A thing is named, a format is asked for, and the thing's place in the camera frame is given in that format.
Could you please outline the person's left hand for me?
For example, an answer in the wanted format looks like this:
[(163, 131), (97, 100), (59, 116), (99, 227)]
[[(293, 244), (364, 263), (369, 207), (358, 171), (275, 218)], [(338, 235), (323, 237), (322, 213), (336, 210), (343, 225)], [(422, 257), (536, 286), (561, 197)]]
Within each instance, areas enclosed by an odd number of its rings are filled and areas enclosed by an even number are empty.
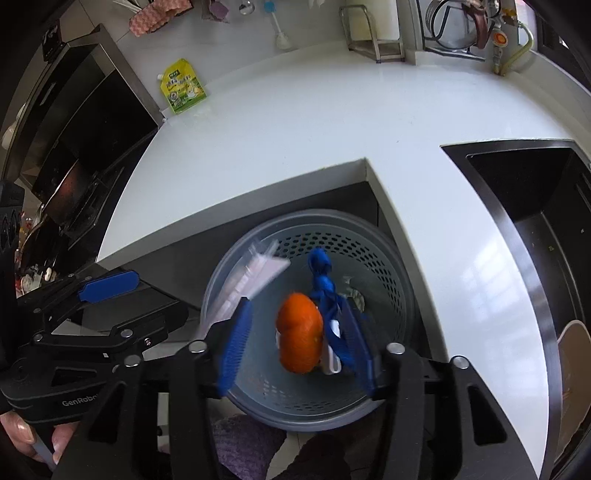
[[(11, 411), (2, 414), (1, 424), (14, 447), (19, 452), (34, 460), (46, 463), (46, 460), (33, 447), (36, 442), (36, 433), (17, 413)], [(57, 425), (54, 428), (51, 443), (53, 446), (52, 461), (55, 464), (59, 463), (78, 425), (78, 422), (73, 422)]]

